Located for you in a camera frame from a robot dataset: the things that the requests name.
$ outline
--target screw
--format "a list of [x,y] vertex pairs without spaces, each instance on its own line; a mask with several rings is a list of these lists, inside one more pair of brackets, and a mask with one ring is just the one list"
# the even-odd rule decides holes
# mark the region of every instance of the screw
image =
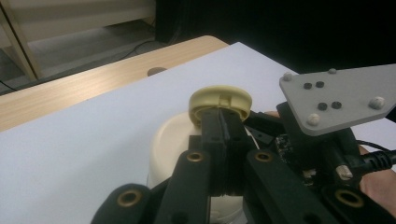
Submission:
[[335,68],[331,68],[329,69],[328,73],[334,75],[337,73],[337,70]]
[[324,87],[324,82],[319,81],[319,82],[317,82],[317,84],[315,84],[315,86],[318,87],[318,88],[323,88]]
[[285,73],[285,74],[283,74],[283,80],[284,81],[290,81],[290,80],[292,80],[292,74],[291,74],[291,72],[287,72],[287,73]]
[[335,172],[340,176],[342,180],[348,180],[353,177],[352,172],[350,172],[349,167],[346,165],[339,165],[335,168]]
[[306,90],[311,90],[311,88],[312,88],[312,83],[306,82],[306,83],[304,84],[304,89],[306,89]]
[[326,103],[319,103],[318,104],[318,110],[324,111],[327,109],[327,104]]
[[338,101],[332,102],[332,108],[333,108],[333,109],[339,109],[339,108],[341,108],[342,106],[343,106],[343,104],[341,104],[341,102],[338,102]]
[[376,109],[376,110],[382,109],[384,105],[385,105],[385,99],[380,96],[376,96],[375,98],[371,99],[369,103],[369,106],[372,109]]
[[320,116],[318,114],[310,114],[306,123],[308,123],[310,126],[318,126],[319,121]]

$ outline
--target floor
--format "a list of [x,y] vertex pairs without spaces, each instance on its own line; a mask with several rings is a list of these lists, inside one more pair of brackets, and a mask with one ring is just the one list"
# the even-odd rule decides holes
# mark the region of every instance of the floor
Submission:
[[33,82],[0,50],[0,81],[3,82],[0,83],[0,95],[165,46],[155,41],[154,37],[151,25],[143,21],[129,21],[31,42],[29,47],[43,74],[43,78]]

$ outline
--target wooden table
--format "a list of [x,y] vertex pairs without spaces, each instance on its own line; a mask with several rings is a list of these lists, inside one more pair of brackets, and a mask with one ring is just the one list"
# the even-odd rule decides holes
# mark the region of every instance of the wooden table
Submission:
[[202,36],[0,96],[0,132],[145,78],[150,68],[171,68],[227,46]]

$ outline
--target gray mounting plate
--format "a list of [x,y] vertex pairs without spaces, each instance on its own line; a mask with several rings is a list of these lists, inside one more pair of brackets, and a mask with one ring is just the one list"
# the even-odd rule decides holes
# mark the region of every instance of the gray mounting plate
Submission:
[[[279,82],[300,128],[308,135],[382,119],[396,106],[396,64],[288,75]],[[316,87],[317,82],[323,82],[324,86]],[[311,83],[312,88],[305,89],[305,83]],[[378,96],[385,103],[373,109],[369,103]],[[341,108],[332,108],[332,102],[340,102]],[[327,109],[318,109],[319,103],[327,104]]]

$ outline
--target black bolt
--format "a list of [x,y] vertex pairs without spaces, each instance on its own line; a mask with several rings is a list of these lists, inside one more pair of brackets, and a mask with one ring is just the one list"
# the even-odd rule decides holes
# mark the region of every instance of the black bolt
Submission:
[[315,86],[318,87],[318,88],[323,88],[324,87],[324,82],[318,81]]
[[339,109],[339,108],[341,108],[341,106],[343,106],[343,105],[341,104],[341,102],[338,102],[338,101],[332,102],[332,108],[333,108],[333,109]]
[[304,89],[311,90],[311,88],[312,88],[312,83],[307,82],[304,84]]
[[318,104],[318,109],[319,110],[326,110],[327,109],[327,104],[326,103],[319,103]]

